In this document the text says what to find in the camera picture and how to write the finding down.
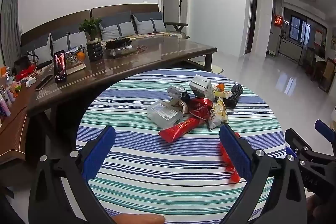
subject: blue and white striped tablecloth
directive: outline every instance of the blue and white striped tablecloth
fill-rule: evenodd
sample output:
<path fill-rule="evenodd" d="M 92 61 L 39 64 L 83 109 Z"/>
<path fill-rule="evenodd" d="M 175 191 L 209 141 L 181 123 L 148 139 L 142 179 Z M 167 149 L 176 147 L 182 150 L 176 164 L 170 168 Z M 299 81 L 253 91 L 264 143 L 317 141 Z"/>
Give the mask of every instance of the blue and white striped tablecloth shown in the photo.
<path fill-rule="evenodd" d="M 159 99 L 169 100 L 167 88 L 176 84 L 193 93 L 189 82 L 195 74 L 212 84 L 230 79 L 190 69 L 163 69 L 128 77 L 105 90 L 90 105 L 77 133 L 77 149 L 95 139 L 106 125 L 116 131 L 115 145 L 97 177 L 89 185 L 110 215 L 155 213 L 166 223 L 218 224 L 245 186 L 231 184 L 218 150 L 219 127 L 204 124 L 173 144 L 146 116 L 146 108 Z M 254 149 L 284 157 L 285 140 L 280 124 L 267 104 L 244 87 L 237 107 L 228 110 L 230 126 Z M 263 207 L 273 179 L 268 179 L 254 214 Z"/>

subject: clear plastic box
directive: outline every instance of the clear plastic box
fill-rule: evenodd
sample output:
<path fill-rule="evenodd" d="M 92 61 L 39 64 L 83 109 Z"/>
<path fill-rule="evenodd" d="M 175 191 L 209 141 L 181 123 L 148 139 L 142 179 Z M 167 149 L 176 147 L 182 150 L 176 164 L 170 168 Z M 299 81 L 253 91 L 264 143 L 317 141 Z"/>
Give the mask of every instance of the clear plastic box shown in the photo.
<path fill-rule="evenodd" d="M 163 129 L 170 128 L 182 121 L 183 113 L 162 100 L 147 107 L 147 117 Z"/>

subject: red sign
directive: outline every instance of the red sign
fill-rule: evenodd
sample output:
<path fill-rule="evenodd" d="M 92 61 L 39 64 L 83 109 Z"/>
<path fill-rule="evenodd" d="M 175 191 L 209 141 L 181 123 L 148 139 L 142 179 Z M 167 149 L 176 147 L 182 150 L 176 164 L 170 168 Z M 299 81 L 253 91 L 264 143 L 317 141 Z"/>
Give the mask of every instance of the red sign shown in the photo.
<path fill-rule="evenodd" d="M 284 19 L 283 19 L 282 16 L 275 16 L 274 24 L 278 27 L 282 27 L 283 21 L 284 21 Z"/>

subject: phone screen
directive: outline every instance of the phone screen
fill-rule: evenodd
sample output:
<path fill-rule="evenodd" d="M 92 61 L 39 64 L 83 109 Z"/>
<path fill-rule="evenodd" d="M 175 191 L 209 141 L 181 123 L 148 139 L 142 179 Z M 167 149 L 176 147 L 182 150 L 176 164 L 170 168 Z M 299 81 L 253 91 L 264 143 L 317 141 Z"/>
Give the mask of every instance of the phone screen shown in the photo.
<path fill-rule="evenodd" d="M 64 54 L 64 51 L 54 53 L 54 75 L 56 82 L 67 79 L 67 69 Z"/>

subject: white box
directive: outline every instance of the white box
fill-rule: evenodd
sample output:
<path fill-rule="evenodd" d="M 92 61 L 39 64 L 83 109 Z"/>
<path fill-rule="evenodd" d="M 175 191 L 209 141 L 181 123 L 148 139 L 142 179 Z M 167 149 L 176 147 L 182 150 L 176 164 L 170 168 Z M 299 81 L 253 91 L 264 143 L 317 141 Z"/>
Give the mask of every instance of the white box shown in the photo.
<path fill-rule="evenodd" d="M 189 86 L 196 97 L 205 97 L 210 99 L 212 102 L 215 100 L 210 79 L 200 75 L 195 75 L 189 83 Z"/>

